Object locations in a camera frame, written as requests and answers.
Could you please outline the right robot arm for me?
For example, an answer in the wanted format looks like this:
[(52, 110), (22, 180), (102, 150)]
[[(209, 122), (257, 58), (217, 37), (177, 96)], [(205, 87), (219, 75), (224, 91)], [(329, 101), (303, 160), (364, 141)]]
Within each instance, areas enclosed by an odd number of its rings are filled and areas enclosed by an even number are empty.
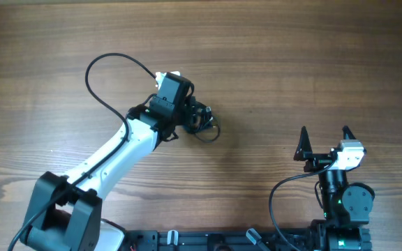
[(314, 153), (305, 127), (301, 128), (294, 159), (304, 161), (306, 173), (318, 173), (324, 220), (309, 227), (307, 250), (371, 250), (371, 235), (364, 226), (373, 209), (374, 190), (363, 183), (349, 183), (347, 173), (358, 168), (366, 154), (349, 127), (329, 153)]

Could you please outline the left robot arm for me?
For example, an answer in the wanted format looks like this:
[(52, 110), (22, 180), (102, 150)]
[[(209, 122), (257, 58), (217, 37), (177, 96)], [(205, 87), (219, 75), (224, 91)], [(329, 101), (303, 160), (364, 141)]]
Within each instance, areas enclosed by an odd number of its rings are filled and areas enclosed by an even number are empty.
[(64, 174), (45, 172), (35, 183), (18, 240), (34, 250), (121, 250), (127, 233), (102, 219), (104, 200), (119, 180), (177, 126), (191, 127), (193, 83), (178, 72), (158, 73), (158, 91), (131, 108), (116, 134)]

